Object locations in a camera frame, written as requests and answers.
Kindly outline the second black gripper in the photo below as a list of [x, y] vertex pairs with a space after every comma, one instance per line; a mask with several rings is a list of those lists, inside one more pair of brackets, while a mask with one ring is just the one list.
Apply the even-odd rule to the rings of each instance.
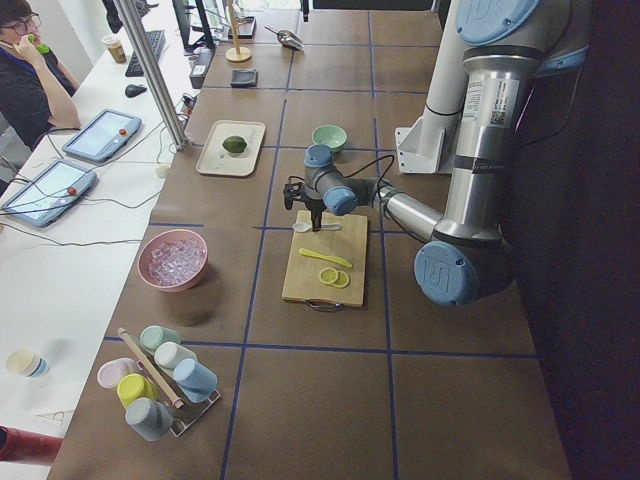
[[322, 228], [322, 212], [324, 211], [323, 200], [308, 198], [305, 200], [305, 205], [311, 212], [312, 231], [319, 232]]

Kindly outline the silver blue second robot arm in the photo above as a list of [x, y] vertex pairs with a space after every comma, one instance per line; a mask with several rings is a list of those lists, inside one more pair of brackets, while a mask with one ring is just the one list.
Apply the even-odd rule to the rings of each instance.
[[368, 205], [419, 238], [414, 261], [422, 292], [443, 306], [494, 295], [512, 281], [498, 213], [514, 136], [534, 79], [580, 67], [589, 47], [589, 1], [437, 1], [443, 37], [422, 115], [396, 130], [404, 173], [447, 173], [437, 211], [382, 179], [353, 179], [330, 149], [306, 150], [305, 177], [289, 185], [314, 227]]

